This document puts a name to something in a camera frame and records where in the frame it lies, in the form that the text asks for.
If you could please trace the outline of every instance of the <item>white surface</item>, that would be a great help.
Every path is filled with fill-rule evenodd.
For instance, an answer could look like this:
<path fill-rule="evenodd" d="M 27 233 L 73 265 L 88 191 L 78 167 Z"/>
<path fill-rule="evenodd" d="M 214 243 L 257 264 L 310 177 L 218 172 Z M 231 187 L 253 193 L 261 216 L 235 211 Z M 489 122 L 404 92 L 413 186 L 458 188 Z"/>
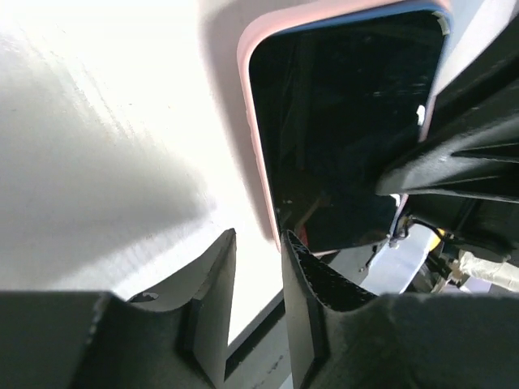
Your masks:
<path fill-rule="evenodd" d="M 0 287 L 129 297 L 235 227 L 232 340 L 281 288 L 236 45 L 296 2 L 1 2 Z M 503 19 L 513 2 L 485 3 Z"/>
<path fill-rule="evenodd" d="M 398 247 L 382 247 L 360 286 L 376 295 L 403 293 L 425 262 L 432 239 L 431 230 L 415 225 Z"/>

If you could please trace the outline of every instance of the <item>phone screen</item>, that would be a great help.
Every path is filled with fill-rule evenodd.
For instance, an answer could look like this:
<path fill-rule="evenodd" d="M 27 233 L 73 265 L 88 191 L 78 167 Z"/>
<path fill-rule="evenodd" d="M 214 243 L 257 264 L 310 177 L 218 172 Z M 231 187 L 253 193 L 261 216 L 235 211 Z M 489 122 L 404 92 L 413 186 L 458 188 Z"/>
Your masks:
<path fill-rule="evenodd" d="M 376 180 L 418 142 L 448 34 L 442 14 L 421 7 L 291 28 L 251 56 L 277 227 L 313 252 L 379 242 L 390 230 L 395 199 L 376 195 Z"/>

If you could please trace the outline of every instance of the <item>black 3d-printed part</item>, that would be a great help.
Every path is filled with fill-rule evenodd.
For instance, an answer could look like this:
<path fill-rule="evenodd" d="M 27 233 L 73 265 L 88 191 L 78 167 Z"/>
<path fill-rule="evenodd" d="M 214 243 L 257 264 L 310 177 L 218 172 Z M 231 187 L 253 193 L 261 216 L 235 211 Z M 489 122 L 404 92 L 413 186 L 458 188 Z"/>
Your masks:
<path fill-rule="evenodd" d="M 294 389 L 519 383 L 516 295 L 375 298 L 292 233 L 283 237 L 282 260 Z"/>

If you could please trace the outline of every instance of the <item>pink phone case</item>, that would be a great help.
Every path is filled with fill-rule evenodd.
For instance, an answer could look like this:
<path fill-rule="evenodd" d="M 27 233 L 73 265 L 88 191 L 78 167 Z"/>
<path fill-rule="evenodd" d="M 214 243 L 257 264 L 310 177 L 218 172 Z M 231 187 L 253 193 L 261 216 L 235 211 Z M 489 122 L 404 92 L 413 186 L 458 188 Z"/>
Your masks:
<path fill-rule="evenodd" d="M 261 149 L 260 133 L 256 120 L 255 106 L 252 99 L 251 81 L 249 78 L 249 61 L 255 48 L 268 36 L 288 28 L 315 21 L 329 19 L 335 16 L 352 14 L 379 6 L 397 4 L 405 0 L 322 0 L 301 6 L 294 6 L 284 10 L 270 12 L 260 16 L 247 26 L 238 43 L 238 69 L 242 82 L 243 95 L 247 108 L 247 120 L 251 127 L 252 146 L 256 155 L 261 183 L 267 201 L 268 218 L 278 250 L 281 249 L 281 240 L 277 231 L 276 213 L 273 206 L 267 170 L 263 151 Z M 449 0 L 430 0 L 430 3 L 450 11 Z M 432 112 L 431 105 L 427 111 Z"/>

